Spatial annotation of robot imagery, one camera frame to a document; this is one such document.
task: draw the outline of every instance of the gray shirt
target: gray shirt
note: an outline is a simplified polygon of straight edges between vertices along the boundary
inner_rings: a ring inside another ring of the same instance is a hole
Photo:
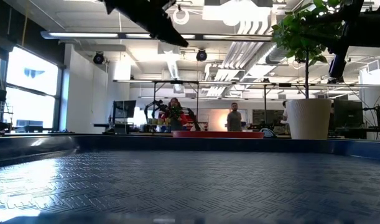
[[[241,113],[232,111],[227,115],[227,131],[242,131]]]

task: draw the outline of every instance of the red platform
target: red platform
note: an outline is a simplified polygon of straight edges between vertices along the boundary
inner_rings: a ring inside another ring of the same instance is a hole
[[[235,131],[172,131],[174,138],[240,138],[262,139],[261,132],[235,132]]]

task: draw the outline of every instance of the woman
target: woman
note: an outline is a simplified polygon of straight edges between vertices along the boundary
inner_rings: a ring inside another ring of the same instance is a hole
[[[168,110],[162,115],[162,118],[170,118],[170,130],[172,131],[183,131],[183,125],[188,123],[177,98],[170,100]]]

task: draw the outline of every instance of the person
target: person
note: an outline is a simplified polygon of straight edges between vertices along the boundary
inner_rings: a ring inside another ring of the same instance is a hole
[[[335,105],[331,103],[331,113],[329,115],[329,130],[335,130]]]
[[[288,124],[287,100],[282,102],[282,106],[284,107],[284,113],[282,114],[281,124]]]
[[[227,131],[242,131],[241,113],[238,112],[238,104],[231,104],[232,112],[227,115]]]
[[[183,125],[188,121],[182,111],[182,105],[177,98],[172,98],[168,104],[168,110],[166,113],[162,113],[162,119],[170,118],[170,130],[171,131],[183,131]]]

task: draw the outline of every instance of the ceiling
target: ceiling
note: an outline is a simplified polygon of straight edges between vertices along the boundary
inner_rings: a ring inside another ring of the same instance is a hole
[[[22,0],[5,0],[12,7],[25,14],[26,1]],[[189,21],[184,25],[174,22],[174,27],[180,33],[191,34],[235,34],[241,29],[240,25],[227,26],[223,21],[206,21],[202,19],[202,9],[204,0],[186,1],[192,4],[182,3],[184,9],[190,10]],[[284,11],[293,9],[300,3],[300,0],[287,0],[286,4],[274,6],[274,13],[277,18],[281,18]],[[177,7],[174,6],[168,10],[173,16]],[[107,15],[104,4],[94,3],[86,0],[30,0],[28,4],[28,15],[33,21],[51,31],[69,31],[69,32],[144,32],[138,25],[131,22],[125,16],[113,11]],[[179,12],[177,17],[181,19],[183,12]],[[260,18],[262,24],[266,22],[271,25],[271,16]],[[157,49],[158,41],[156,40],[81,40],[80,47],[83,47],[83,53],[92,57],[95,51],[91,50],[96,45],[125,45],[131,53],[133,60],[136,62],[132,72],[136,78],[150,77],[150,74],[161,74],[166,71],[167,63],[158,60]],[[189,41],[189,47],[180,49],[180,60],[177,61],[179,70],[193,70],[203,72],[208,63],[221,63],[229,53],[232,42],[217,41]],[[198,49],[205,49],[208,53],[206,62],[197,62],[195,56]],[[262,47],[255,51],[252,58],[260,57]],[[105,56],[110,60],[119,60],[121,52],[105,52]],[[380,57],[380,49],[351,47],[348,51],[348,57],[351,58],[346,66],[344,73],[347,82],[358,81],[358,70],[366,66],[368,62]],[[271,82],[302,82],[304,80],[304,67],[298,67],[293,59],[285,59],[279,66],[271,70],[265,76],[269,77]],[[318,82],[326,78],[328,74],[328,65],[316,64],[310,67],[310,81]]]

